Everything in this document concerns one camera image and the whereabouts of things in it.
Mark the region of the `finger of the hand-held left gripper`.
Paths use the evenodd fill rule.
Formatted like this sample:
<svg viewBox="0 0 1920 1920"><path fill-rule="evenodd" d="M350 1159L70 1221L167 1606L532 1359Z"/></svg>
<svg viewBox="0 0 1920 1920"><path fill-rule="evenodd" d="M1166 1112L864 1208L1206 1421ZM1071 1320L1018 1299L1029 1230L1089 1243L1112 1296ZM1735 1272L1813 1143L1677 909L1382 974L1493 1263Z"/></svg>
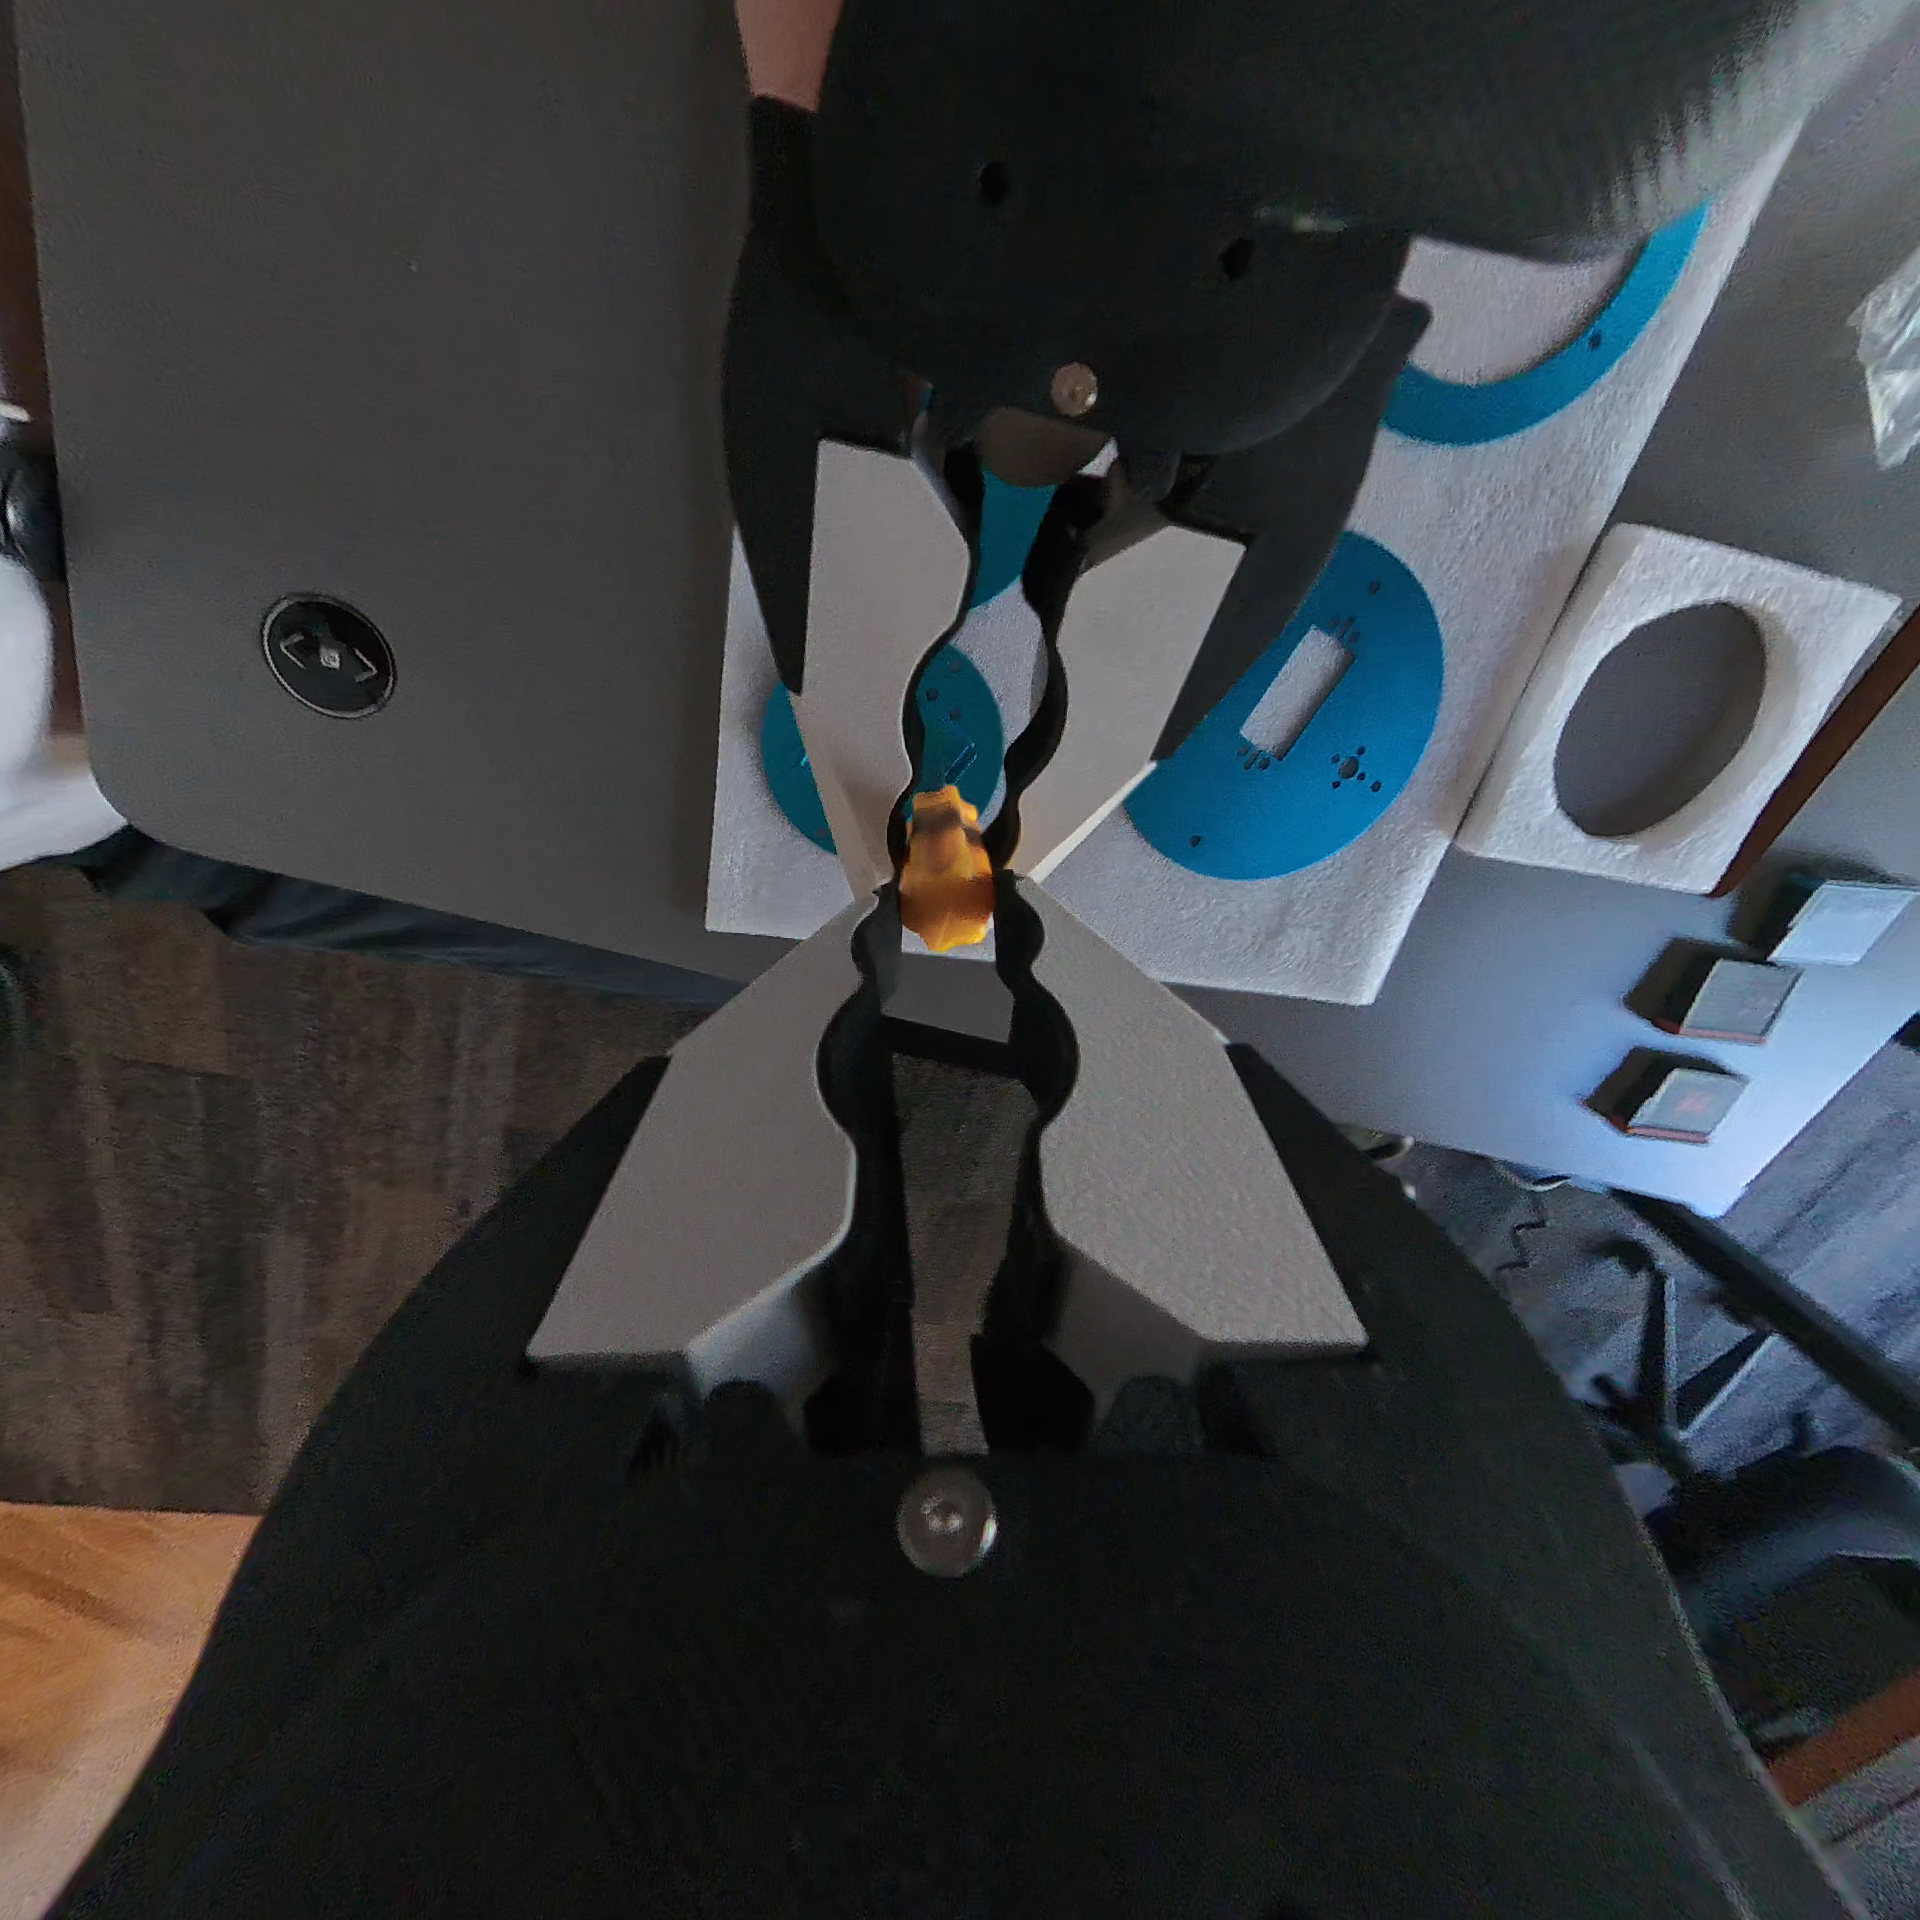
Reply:
<svg viewBox="0 0 1920 1920"><path fill-rule="evenodd" d="M895 872L888 831L913 774L906 697L968 585L968 536L921 456L818 446L800 736L853 896Z"/></svg>
<svg viewBox="0 0 1920 1920"><path fill-rule="evenodd" d="M997 871L1052 875L1157 767L1244 558L1244 539L1166 516L1117 465L1053 496L1022 577L1040 697L1002 758Z"/></svg>

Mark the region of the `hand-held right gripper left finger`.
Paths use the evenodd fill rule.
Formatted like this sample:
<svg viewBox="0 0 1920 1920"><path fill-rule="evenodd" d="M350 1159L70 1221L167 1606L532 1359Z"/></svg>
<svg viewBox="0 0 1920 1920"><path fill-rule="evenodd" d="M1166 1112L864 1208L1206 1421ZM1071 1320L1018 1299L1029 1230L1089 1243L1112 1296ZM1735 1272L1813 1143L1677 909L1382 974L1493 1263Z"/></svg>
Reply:
<svg viewBox="0 0 1920 1920"><path fill-rule="evenodd" d="M528 1343L690 1404L764 1388L824 1451L909 1448L893 886L673 1045Z"/></svg>

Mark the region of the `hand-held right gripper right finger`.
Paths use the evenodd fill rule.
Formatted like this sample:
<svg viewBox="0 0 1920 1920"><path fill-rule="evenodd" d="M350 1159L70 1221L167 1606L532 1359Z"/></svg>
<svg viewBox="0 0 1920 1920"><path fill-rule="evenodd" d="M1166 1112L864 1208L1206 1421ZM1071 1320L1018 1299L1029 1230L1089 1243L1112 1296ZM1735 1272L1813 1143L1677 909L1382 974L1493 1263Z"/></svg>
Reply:
<svg viewBox="0 0 1920 1920"><path fill-rule="evenodd" d="M1031 877L998 875L997 974L1032 1097L976 1329L993 1451L1086 1446L1144 1382L1349 1359L1369 1335L1230 1045Z"/></svg>

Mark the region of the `small blue perforated disc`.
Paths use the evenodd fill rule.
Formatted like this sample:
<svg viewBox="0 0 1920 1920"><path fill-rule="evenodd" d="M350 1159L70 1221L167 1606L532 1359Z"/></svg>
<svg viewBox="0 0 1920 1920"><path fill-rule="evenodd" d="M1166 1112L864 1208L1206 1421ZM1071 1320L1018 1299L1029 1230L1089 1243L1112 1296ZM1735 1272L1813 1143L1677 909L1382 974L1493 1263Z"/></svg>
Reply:
<svg viewBox="0 0 1920 1920"><path fill-rule="evenodd" d="M952 785L976 811L992 805L1000 785L1000 705L974 661L952 641L917 675L912 705L921 725L917 779L903 800L903 816L919 792ZM782 816L818 851L833 853L823 795L788 693L767 695L759 718L759 767Z"/></svg>

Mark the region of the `round desk control panel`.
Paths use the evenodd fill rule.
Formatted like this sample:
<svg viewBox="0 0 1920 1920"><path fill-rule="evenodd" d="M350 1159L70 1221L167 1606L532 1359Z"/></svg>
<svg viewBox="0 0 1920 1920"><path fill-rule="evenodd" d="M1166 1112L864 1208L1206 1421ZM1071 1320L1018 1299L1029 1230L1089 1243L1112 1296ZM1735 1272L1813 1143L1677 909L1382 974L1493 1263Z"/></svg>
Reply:
<svg viewBox="0 0 1920 1920"><path fill-rule="evenodd" d="M370 718L394 693L394 657L383 633L336 597L284 593L260 619L257 649L276 685L321 718Z"/></svg>

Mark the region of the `person's left hand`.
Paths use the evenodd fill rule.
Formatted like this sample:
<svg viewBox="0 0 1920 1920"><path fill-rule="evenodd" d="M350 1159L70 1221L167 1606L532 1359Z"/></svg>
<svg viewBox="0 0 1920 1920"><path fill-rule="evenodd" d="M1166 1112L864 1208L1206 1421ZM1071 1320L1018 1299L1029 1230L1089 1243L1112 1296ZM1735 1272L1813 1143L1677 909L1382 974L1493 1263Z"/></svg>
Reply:
<svg viewBox="0 0 1920 1920"><path fill-rule="evenodd" d="M838 0L734 1L752 95L816 111L840 11Z"/></svg>

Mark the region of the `blue perforated plate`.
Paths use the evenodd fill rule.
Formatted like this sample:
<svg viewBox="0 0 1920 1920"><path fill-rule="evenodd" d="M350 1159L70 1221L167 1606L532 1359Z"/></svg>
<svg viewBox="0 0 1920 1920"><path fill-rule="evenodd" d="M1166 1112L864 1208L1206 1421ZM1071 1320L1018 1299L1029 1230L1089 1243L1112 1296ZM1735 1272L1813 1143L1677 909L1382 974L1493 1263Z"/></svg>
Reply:
<svg viewBox="0 0 1920 1920"><path fill-rule="evenodd" d="M985 608L1022 582L1031 547L1058 485L1023 486L981 471L976 576L968 608Z"/></svg>

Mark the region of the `large blue disc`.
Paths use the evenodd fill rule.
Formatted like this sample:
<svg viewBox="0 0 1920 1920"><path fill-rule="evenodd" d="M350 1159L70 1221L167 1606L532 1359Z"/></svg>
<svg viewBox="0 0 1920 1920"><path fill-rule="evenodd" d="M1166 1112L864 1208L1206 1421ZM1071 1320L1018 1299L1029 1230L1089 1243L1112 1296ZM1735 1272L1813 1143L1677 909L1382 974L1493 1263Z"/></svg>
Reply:
<svg viewBox="0 0 1920 1920"><path fill-rule="evenodd" d="M1346 532L1300 612L1124 814L1214 879L1300 872L1373 829L1432 739L1447 649L1418 576Z"/></svg>

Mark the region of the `white foam sheet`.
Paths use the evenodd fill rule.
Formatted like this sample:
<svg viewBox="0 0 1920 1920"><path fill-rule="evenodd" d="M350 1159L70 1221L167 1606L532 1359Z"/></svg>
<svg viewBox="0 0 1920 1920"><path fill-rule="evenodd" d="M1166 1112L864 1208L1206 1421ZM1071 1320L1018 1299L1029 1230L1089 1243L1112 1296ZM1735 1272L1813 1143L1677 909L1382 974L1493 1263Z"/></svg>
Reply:
<svg viewBox="0 0 1920 1920"><path fill-rule="evenodd" d="M1143 972L1181 988L1369 1003L1407 936L1504 721L1784 165L1602 270L1418 245L1440 371L1406 372L1349 531L1389 547L1437 614L1444 693L1381 822L1274 879L1188 872L1124 801L1044 877Z"/></svg>

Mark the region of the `small dark box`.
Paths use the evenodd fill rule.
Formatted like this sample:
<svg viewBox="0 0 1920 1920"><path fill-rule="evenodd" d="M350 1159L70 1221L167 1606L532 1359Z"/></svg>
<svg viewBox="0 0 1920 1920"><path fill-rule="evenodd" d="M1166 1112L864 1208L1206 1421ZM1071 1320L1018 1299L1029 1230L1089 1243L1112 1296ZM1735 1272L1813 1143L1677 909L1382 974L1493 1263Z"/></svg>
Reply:
<svg viewBox="0 0 1920 1920"><path fill-rule="evenodd" d="M1846 968L1917 901L1917 886L1885 877L1789 871L1767 896L1753 945L1777 967Z"/></svg>
<svg viewBox="0 0 1920 1920"><path fill-rule="evenodd" d="M1681 1040L1762 1047L1800 981L1799 967L1692 943L1677 952L1648 1019Z"/></svg>
<svg viewBox="0 0 1920 1920"><path fill-rule="evenodd" d="M1709 1144L1746 1089L1746 1073L1718 1062L1632 1047L1581 1104L1625 1137Z"/></svg>

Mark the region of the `black office chair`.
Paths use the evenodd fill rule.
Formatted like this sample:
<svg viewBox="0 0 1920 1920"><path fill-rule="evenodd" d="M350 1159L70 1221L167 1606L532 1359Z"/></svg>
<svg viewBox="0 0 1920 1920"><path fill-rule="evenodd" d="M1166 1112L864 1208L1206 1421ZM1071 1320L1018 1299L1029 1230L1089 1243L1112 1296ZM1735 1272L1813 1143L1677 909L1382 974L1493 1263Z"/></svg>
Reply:
<svg viewBox="0 0 1920 1920"><path fill-rule="evenodd" d="M1861 1333L1688 1206L1634 1191L1621 1191L1617 1203L1697 1265L1717 1307L1746 1327L1749 1341L1725 1384L1743 1375L1767 1343L1783 1341L1916 1446L1916 1380ZM1832 1568L1916 1575L1916 1462L1861 1446L1808 1448L1808 1431L1799 1423L1789 1446L1738 1472L1701 1464L1692 1427L1680 1420L1672 1272L1640 1239L1615 1239L1607 1254L1642 1278L1637 1361L1629 1382L1594 1375L1593 1395L1577 1407L1614 1464L1665 1475L1671 1492L1645 1527L1709 1664L1718 1673L1735 1670L1767 1609ZM1793 1807L1916 1736L1916 1667L1838 1713L1767 1697L1754 1681L1725 1694Z"/></svg>

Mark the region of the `clear plastic bag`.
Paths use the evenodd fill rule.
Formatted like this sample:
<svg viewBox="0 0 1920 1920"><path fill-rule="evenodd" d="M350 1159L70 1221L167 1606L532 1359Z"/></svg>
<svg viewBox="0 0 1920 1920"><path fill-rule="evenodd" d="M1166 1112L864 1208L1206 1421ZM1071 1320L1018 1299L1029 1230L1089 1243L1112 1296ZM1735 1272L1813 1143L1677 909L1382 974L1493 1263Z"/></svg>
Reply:
<svg viewBox="0 0 1920 1920"><path fill-rule="evenodd" d="M1917 446L1917 249L1865 294L1852 326L1877 465L1890 471Z"/></svg>

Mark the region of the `person's white shirt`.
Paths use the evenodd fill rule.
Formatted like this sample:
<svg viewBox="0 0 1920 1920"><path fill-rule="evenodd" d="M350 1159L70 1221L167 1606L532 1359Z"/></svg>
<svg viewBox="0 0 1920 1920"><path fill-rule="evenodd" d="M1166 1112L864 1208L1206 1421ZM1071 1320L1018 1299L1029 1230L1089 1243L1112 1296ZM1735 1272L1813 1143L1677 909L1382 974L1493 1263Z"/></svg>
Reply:
<svg viewBox="0 0 1920 1920"><path fill-rule="evenodd" d="M47 591L1 564L1 871L96 848L127 821L92 773Z"/></svg>

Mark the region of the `white foam square frame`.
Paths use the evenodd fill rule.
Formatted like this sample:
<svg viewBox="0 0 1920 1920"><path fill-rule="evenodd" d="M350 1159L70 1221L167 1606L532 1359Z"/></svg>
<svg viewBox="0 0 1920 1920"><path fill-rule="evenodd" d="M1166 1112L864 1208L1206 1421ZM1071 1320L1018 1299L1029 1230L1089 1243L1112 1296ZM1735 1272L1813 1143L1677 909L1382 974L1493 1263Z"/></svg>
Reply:
<svg viewBox="0 0 1920 1920"><path fill-rule="evenodd" d="M1625 835L1577 828L1553 773L1577 700L1637 629L1713 604L1754 623L1764 657L1742 745L1658 822ZM1474 856L1708 896L1897 605L1892 591L1728 544L1634 524L1608 531L1506 719L1455 844Z"/></svg>

